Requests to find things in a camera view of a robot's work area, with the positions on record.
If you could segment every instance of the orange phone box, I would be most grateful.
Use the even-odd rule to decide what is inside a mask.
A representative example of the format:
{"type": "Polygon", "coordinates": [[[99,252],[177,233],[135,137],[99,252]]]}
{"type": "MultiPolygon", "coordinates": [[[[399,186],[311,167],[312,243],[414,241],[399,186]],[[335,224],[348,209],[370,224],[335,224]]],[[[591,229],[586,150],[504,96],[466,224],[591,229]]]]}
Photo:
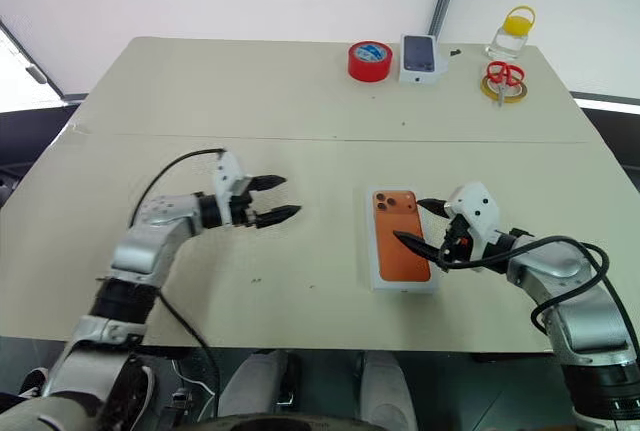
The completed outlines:
{"type": "Polygon", "coordinates": [[[409,188],[376,186],[367,191],[369,261],[373,289],[433,293],[440,269],[407,249],[393,234],[405,231],[425,237],[425,210],[409,188]]]}

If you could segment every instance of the white table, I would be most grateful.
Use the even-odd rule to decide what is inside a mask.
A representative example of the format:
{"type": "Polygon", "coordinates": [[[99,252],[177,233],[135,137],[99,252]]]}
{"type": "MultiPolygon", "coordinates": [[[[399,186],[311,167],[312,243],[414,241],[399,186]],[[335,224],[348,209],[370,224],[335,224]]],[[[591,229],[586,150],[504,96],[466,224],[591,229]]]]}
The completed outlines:
{"type": "MultiPolygon", "coordinates": [[[[347,47],[134,40],[0,213],[0,334],[67,338],[142,189],[173,157],[212,146],[289,179],[257,194],[258,210],[303,206],[280,226],[210,230],[181,250],[166,295],[212,345],[549,348],[533,303],[489,271],[451,272],[431,297],[372,292],[364,193],[376,184],[446,197],[483,181],[504,230],[603,246],[640,321],[637,191],[536,48],[520,63],[529,96],[498,108],[479,89],[480,46],[451,46],[463,53],[436,87],[355,82],[347,47]]],[[[184,162],[156,191],[211,192],[212,164],[184,162]]],[[[146,342],[193,344],[161,305],[146,342]]]]}

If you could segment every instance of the red tape roll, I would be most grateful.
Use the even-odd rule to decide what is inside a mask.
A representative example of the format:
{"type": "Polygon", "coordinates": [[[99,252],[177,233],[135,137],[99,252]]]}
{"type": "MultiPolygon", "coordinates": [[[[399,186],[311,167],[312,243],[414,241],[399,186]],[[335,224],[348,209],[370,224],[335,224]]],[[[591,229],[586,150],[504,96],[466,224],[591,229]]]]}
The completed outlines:
{"type": "Polygon", "coordinates": [[[391,58],[393,51],[386,44],[376,41],[356,43],[349,48],[349,74],[367,83],[382,81],[389,75],[391,58]]]}

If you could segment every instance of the red scissors handle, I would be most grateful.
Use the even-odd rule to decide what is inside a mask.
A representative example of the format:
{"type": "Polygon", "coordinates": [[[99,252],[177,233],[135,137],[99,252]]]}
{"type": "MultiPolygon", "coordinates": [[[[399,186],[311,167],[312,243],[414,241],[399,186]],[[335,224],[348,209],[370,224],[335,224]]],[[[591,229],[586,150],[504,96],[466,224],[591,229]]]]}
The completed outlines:
{"type": "Polygon", "coordinates": [[[496,84],[517,86],[524,79],[524,71],[521,67],[504,61],[492,61],[487,65],[487,78],[496,84]]]}

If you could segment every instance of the robotic arm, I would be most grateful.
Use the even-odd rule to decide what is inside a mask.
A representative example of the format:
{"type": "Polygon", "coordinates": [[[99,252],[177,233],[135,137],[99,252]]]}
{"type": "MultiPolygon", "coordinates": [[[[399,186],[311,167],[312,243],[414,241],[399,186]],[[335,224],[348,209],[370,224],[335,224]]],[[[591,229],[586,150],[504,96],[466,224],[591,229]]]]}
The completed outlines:
{"type": "Polygon", "coordinates": [[[445,271],[486,267],[504,274],[537,303],[532,320],[549,337],[562,366],[579,426],[638,429],[637,339],[605,277],[606,254],[564,236],[536,240],[519,229],[498,231],[498,206],[481,183],[457,188],[447,201],[424,199],[418,204],[451,222],[441,248],[396,231],[409,249],[445,271]],[[602,264],[587,248],[601,255],[602,264]]]}
{"type": "Polygon", "coordinates": [[[136,210],[118,243],[109,272],[88,315],[80,318],[53,367],[43,397],[0,415],[0,428],[34,431],[131,429],[144,381],[134,349],[180,246],[205,229],[278,224],[300,210],[281,206],[265,214],[251,208],[251,192],[286,181],[246,175],[236,158],[219,150],[216,195],[159,196],[136,210]]]}

